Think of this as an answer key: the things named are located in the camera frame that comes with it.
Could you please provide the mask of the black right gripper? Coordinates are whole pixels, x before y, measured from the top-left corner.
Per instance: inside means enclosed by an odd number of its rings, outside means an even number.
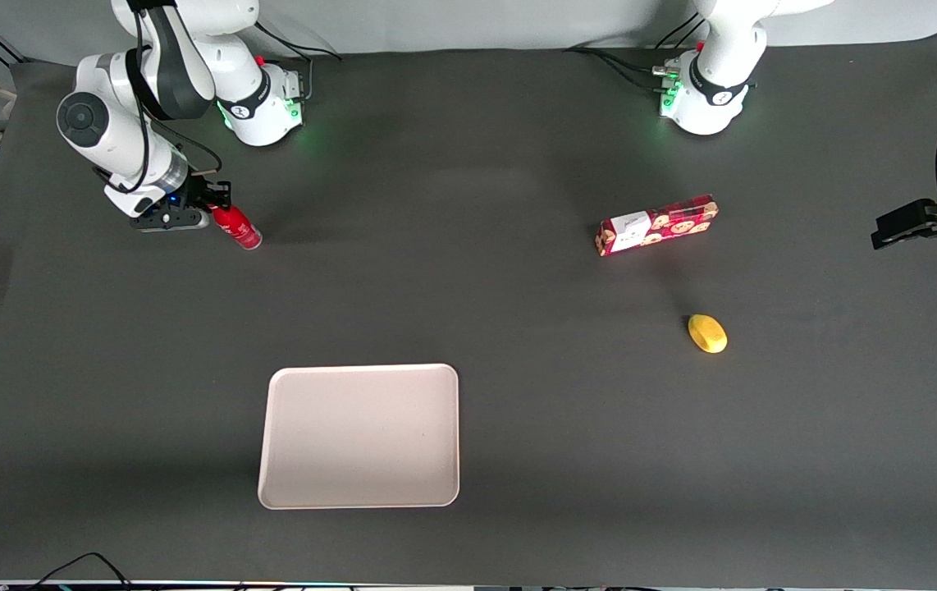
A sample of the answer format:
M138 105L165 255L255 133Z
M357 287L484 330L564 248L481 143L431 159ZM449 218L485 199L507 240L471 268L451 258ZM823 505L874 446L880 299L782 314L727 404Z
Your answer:
M190 176L175 191L168 192L158 201L158 213L161 216L195 214L210 218L214 209L230 209L231 190L230 182L207 182L202 176Z

